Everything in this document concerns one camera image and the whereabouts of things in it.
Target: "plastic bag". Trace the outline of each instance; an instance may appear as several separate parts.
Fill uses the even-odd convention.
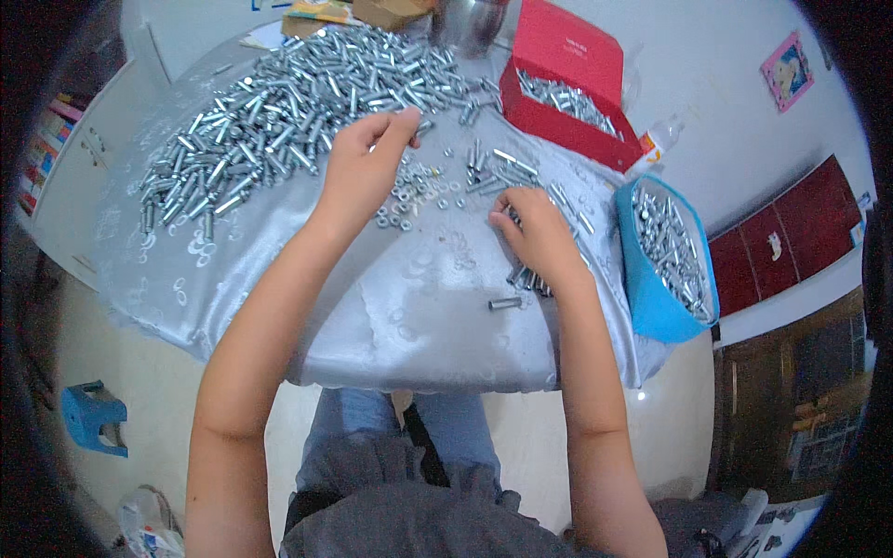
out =
[[[186,556],[183,532],[162,493],[143,485],[121,499],[118,525],[127,546],[140,558]]]

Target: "person's leg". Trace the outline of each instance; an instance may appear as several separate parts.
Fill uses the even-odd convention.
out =
[[[390,396],[370,389],[323,389],[316,405],[313,425],[304,442],[304,457],[321,442],[353,432],[397,434],[394,407]]]
[[[493,449],[480,396],[415,394],[413,402],[445,466],[450,463],[488,465],[496,472],[495,480],[499,482],[499,458]]]

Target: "red cardboard box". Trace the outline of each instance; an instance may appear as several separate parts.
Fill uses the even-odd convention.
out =
[[[525,96],[518,70],[581,89],[622,139]],[[499,80],[503,114],[514,126],[625,172],[642,148],[620,109],[622,79],[623,50],[616,39],[545,0],[523,0],[512,56]]]

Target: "blue plastic stool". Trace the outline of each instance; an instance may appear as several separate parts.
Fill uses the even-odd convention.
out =
[[[127,457],[127,447],[107,446],[99,439],[104,424],[127,421],[127,407],[120,399],[104,401],[88,396],[103,389],[102,380],[71,386],[62,390],[62,414],[74,442],[85,449]]]

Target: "tiled floor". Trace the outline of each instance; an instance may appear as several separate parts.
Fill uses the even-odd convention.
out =
[[[117,329],[96,294],[66,276],[57,340],[59,384],[101,379],[128,408],[122,459],[75,446],[64,452],[75,479],[112,516],[141,484],[163,491],[182,514],[189,429],[202,365],[179,349]],[[709,332],[679,346],[639,399],[627,390],[630,437],[639,478],[651,498],[695,496],[704,488],[713,429]],[[280,386],[267,425],[273,539],[278,546],[288,494],[313,419],[318,387]],[[488,394],[488,422],[503,465],[502,484],[522,495],[521,512],[558,531],[570,522],[566,433],[559,393]]]

